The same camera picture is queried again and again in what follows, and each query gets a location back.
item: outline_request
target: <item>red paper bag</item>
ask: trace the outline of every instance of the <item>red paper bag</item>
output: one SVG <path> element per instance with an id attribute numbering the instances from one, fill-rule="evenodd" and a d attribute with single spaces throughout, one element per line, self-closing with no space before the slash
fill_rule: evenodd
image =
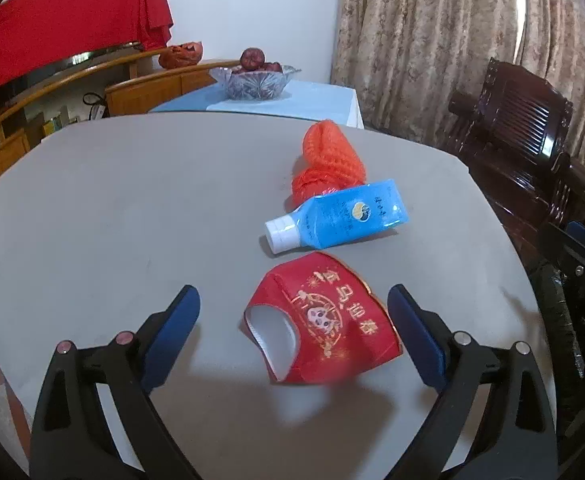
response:
<path id="1" fill-rule="evenodd" d="M 385 307 L 351 269 L 325 253 L 274 267 L 244 318 L 277 382 L 339 381 L 402 354 Z"/>

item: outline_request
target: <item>red curtain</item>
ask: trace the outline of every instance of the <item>red curtain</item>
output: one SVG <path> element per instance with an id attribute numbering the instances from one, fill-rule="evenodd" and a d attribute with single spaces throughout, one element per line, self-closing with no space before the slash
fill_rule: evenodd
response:
<path id="1" fill-rule="evenodd" d="M 0 85 L 106 46 L 166 46 L 172 25 L 167 0 L 8 0 L 0 5 Z"/>

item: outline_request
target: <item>blue tablecloth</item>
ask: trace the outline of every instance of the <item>blue tablecloth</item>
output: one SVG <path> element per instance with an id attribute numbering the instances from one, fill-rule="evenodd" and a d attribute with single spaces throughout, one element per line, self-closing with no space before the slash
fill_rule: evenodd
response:
<path id="1" fill-rule="evenodd" d="M 163 103 L 151 112 L 201 111 L 243 112 L 363 127 L 357 94 L 352 88 L 292 80 L 281 97 L 271 101 L 232 101 L 220 83 L 200 88 Z"/>

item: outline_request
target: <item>orange mesh bag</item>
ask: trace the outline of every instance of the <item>orange mesh bag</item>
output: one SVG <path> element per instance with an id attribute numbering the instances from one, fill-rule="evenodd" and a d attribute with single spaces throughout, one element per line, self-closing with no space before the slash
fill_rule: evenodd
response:
<path id="1" fill-rule="evenodd" d="M 366 168 L 333 121 L 310 126 L 303 137 L 303 156 L 309 168 L 292 181 L 295 206 L 313 196 L 366 183 Z"/>

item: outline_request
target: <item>wooden chair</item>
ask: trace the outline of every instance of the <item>wooden chair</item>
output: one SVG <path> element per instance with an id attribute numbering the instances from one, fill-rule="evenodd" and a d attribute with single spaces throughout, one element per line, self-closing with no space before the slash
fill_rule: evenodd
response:
<path id="1" fill-rule="evenodd" d="M 583 217 L 585 168 L 563 150 L 573 104 L 550 83 L 492 58 L 479 99 L 454 92 L 448 109 L 458 120 L 444 149 L 468 166 L 513 241 L 528 246 L 519 252 L 536 247 L 544 222 Z"/>

